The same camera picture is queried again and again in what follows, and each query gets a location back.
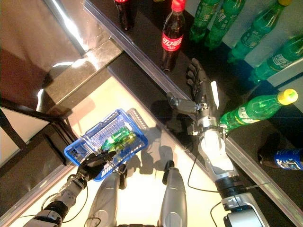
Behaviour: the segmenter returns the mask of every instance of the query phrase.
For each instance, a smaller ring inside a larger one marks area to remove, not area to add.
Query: plastic shopping basket
[[[96,155],[99,154],[98,148],[103,145],[107,138],[123,126],[126,126],[136,134],[136,140],[118,152],[113,157],[113,160],[110,161],[110,164],[107,163],[104,166],[104,169],[94,179],[95,181],[101,181],[121,163],[129,160],[148,144],[147,138],[143,135],[135,122],[124,112],[124,110],[116,109],[103,121],[88,130],[85,135],[67,146],[64,149],[64,153],[68,159],[70,159],[75,165],[79,166],[88,155],[92,153]]]

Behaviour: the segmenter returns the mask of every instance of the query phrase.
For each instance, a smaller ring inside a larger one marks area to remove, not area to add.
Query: cola bottle
[[[185,0],[173,0],[172,12],[167,16],[162,31],[161,68],[171,71],[176,64],[185,28],[185,18],[182,11],[185,8]]]
[[[114,0],[118,9],[121,27],[127,31],[134,26],[131,0]]]

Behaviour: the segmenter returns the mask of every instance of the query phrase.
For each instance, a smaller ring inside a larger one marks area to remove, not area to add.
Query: green soda bottle
[[[110,150],[112,146],[116,146],[123,141],[128,135],[130,131],[124,126],[112,134],[102,145],[102,150]]]
[[[223,37],[234,23],[244,6],[245,0],[225,0],[218,12],[210,33],[206,37],[205,46],[210,50],[220,46]]]
[[[198,43],[200,42],[207,28],[207,25],[213,14],[216,11],[216,8],[220,0],[201,0],[197,8],[194,23],[190,28],[189,38],[190,40]]]
[[[243,60],[261,42],[261,39],[275,28],[283,9],[290,3],[291,0],[278,0],[272,7],[255,18],[250,28],[229,52],[228,62]]]
[[[121,151],[123,150],[127,145],[132,144],[137,139],[137,136],[134,132],[129,132],[128,136],[123,137],[119,142],[113,144],[109,147],[109,152],[111,151]]]
[[[283,105],[289,105],[297,99],[298,94],[293,89],[286,89],[277,95],[258,96],[224,114],[220,119],[220,124],[227,125],[226,132],[229,132],[239,126],[270,118]]]
[[[258,84],[303,57],[303,35],[288,40],[272,57],[255,68],[249,77]]]

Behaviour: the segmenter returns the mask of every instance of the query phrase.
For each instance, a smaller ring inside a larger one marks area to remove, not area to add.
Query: robotic arm
[[[199,137],[198,152],[205,160],[209,177],[214,181],[225,210],[230,210],[224,223],[226,227],[269,227],[264,215],[250,192],[247,192],[237,170],[225,152],[225,131],[217,123],[219,98],[216,82],[211,82],[199,61],[192,59],[187,73],[187,83],[192,86],[195,101],[175,98],[167,94],[170,106],[194,117],[187,129]]]
[[[69,209],[76,203],[77,196],[87,186],[87,181],[95,178],[115,154],[89,155],[78,167],[77,173],[68,177],[67,183],[51,203],[24,227],[60,227]]]

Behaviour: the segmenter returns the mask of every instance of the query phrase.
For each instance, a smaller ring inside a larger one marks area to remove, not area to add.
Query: floor
[[[166,188],[161,182],[166,161],[173,158],[175,166],[179,168],[183,180],[187,184],[193,160],[171,136],[156,124],[152,116],[113,77],[73,108],[73,114],[70,115],[69,121],[74,133],[77,136],[83,135],[117,108],[122,108],[125,111],[135,108],[149,127],[143,131],[149,140],[148,148],[138,152],[127,163],[129,169],[127,187],[125,190],[119,190],[117,224],[156,225]],[[37,213],[45,198],[58,192],[66,182],[67,177],[68,175],[61,179],[21,216]],[[88,200],[83,211],[73,221],[64,223],[63,227],[83,226],[85,224],[90,206],[100,184],[101,182],[88,182]],[[214,183],[197,166],[193,170],[190,184],[198,188],[215,190]],[[210,209],[221,200],[220,196],[216,193],[200,192],[189,188],[187,185],[185,185],[185,188],[187,192],[187,226],[198,227],[202,224],[208,227],[215,226],[210,216]],[[85,198],[86,190],[82,191],[77,197],[76,205],[70,209],[65,220],[71,219],[81,209]],[[225,215],[226,211],[221,205],[213,210],[213,216],[218,227],[224,226],[223,217]],[[11,226],[23,226],[30,218],[19,218]]]

